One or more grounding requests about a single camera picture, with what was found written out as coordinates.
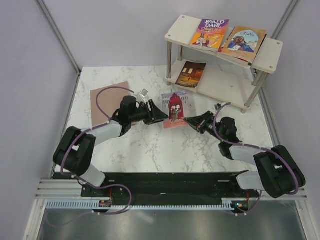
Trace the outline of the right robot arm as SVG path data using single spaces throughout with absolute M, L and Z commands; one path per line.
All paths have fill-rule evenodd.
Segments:
M 219 122 L 211 111 L 186 117 L 184 121 L 200 134 L 208 133 L 220 141 L 221 155 L 231 161 L 255 165 L 256 171 L 244 171 L 235 175 L 229 191 L 235 197 L 247 190 L 267 192 L 276 199 L 283 195 L 294 195 L 306 185 L 306 178 L 295 160 L 283 145 L 271 149 L 242 143 L 237 137 L 236 121 L 223 117 Z

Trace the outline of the orange Othello book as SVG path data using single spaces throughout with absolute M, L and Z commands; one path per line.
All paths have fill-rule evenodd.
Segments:
M 228 36 L 218 55 L 224 59 L 244 62 L 251 65 L 267 36 L 267 31 L 260 28 L 236 26 Z

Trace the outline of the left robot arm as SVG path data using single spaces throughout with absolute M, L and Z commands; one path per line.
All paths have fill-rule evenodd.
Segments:
M 124 136 L 132 123 L 144 122 L 153 125 L 168 119 L 152 100 L 138 103 L 134 96 L 125 96 L 110 120 L 92 128 L 67 128 L 53 155 L 53 162 L 60 166 L 60 172 L 78 177 L 92 187 L 99 197 L 106 196 L 110 185 L 106 175 L 92 164 L 94 148 L 110 139 Z

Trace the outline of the grey red illustrated book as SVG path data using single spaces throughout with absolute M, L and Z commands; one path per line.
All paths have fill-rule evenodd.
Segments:
M 186 91 L 176 91 L 164 93 L 162 97 L 162 111 L 168 115 L 168 119 L 163 121 L 164 129 L 184 127 L 185 109 L 188 101 Z

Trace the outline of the red 13-Storey Treehouse book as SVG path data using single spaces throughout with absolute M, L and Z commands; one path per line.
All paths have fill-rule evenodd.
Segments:
M 240 31 L 235 31 L 235 29 L 233 29 L 228 37 L 223 40 L 222 45 L 218 49 L 218 53 L 222 53 L 223 55 L 231 56 L 234 58 L 243 59 L 250 63 L 253 62 L 250 54 L 253 54 L 254 52 L 254 49 L 246 40 L 245 35 Z

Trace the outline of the dark brown Leonard book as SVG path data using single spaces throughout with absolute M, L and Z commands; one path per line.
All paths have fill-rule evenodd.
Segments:
M 185 88 L 197 88 L 206 66 L 206 63 L 186 61 L 175 84 Z

